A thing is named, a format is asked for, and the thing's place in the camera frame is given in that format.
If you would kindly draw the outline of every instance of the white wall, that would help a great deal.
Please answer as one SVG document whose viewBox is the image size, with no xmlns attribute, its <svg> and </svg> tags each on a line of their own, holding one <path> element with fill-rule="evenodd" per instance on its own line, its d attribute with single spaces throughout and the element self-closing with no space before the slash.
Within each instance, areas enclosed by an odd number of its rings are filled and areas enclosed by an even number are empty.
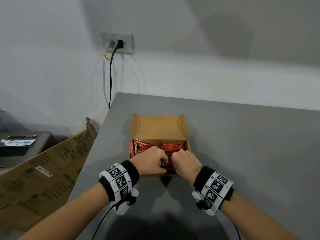
<svg viewBox="0 0 320 240">
<path fill-rule="evenodd" d="M 99 32 L 114 31 L 133 34 L 136 49 L 115 57 L 117 92 L 320 110 L 319 8 L 319 0 L 0 0 L 0 108 L 59 135 L 81 131 L 86 116 L 101 124 Z"/>
</svg>

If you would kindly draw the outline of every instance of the wall outlet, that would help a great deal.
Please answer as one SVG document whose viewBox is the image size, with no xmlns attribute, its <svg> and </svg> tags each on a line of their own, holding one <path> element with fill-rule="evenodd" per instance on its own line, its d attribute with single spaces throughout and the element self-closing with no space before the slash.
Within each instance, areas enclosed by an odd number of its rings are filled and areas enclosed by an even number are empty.
<svg viewBox="0 0 320 240">
<path fill-rule="evenodd" d="M 107 49 L 108 53 L 112 53 L 118 43 L 118 40 L 123 40 L 123 48 L 118 49 L 117 53 L 121 54 L 133 54 L 134 53 L 134 39 L 132 34 L 123 34 L 123 33 L 100 33 L 103 49 L 106 48 L 106 45 L 109 39 L 113 40 L 113 44 Z"/>
</svg>

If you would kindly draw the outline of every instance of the box lid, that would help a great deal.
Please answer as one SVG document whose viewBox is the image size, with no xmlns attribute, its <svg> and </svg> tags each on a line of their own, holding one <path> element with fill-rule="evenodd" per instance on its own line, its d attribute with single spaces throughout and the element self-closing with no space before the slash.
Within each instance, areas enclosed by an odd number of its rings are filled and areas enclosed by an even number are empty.
<svg viewBox="0 0 320 240">
<path fill-rule="evenodd" d="M 184 114 L 180 116 L 146 116 L 134 113 L 130 132 L 137 139 L 186 140 L 189 133 Z"/>
</svg>

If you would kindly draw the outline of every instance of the forearm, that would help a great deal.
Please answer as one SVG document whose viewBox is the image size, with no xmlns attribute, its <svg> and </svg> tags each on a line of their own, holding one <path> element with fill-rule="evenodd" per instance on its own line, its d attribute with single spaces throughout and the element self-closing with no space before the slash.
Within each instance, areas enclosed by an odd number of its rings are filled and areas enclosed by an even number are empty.
<svg viewBox="0 0 320 240">
<path fill-rule="evenodd" d="M 106 190 L 98 183 L 45 218 L 19 240 L 75 239 L 108 203 Z"/>
<path fill-rule="evenodd" d="M 300 239 L 236 193 L 220 209 L 247 240 Z"/>
</svg>

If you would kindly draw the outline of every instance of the gray table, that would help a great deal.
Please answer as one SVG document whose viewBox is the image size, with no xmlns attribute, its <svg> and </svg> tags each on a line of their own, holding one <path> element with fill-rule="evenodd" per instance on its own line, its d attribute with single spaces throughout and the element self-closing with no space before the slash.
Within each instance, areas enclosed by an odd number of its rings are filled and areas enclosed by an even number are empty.
<svg viewBox="0 0 320 240">
<path fill-rule="evenodd" d="M 185 114 L 191 150 L 203 165 L 233 180 L 242 197 L 300 238 L 320 239 L 320 111 L 118 93 L 69 201 L 96 184 L 102 170 L 127 159 L 135 112 Z M 109 214 L 96 239 L 238 238 L 222 213 L 198 210 L 182 178 L 142 178 L 138 191 L 136 204 L 122 217 Z M 107 210 L 78 239 L 91 239 Z"/>
</svg>

